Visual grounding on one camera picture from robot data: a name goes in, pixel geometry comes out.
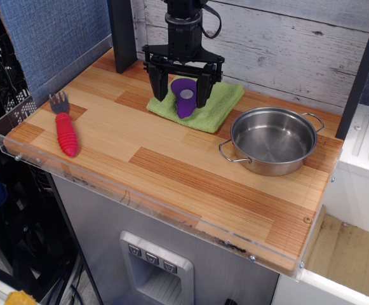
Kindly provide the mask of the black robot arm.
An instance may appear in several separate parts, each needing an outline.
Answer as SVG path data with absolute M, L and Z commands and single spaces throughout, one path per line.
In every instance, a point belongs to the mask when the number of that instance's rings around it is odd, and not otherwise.
M 168 43 L 145 45 L 144 69 L 149 75 L 154 97 L 163 100 L 168 93 L 170 74 L 196 78 L 196 107 L 206 105 L 213 85 L 222 80 L 222 64 L 225 58 L 202 47 L 202 37 L 216 38 L 203 28 L 203 10 L 216 17 L 220 15 L 206 1 L 166 1 Z

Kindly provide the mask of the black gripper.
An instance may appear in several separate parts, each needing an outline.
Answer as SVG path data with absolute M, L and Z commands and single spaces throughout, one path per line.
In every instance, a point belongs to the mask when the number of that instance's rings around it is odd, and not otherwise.
M 154 97 L 162 101 L 168 93 L 168 75 L 197 78 L 196 107 L 202 108 L 210 98 L 213 85 L 222 80 L 224 58 L 202 47 L 203 16 L 179 18 L 164 16 L 168 24 L 168 43 L 145 45 L 145 70 Z

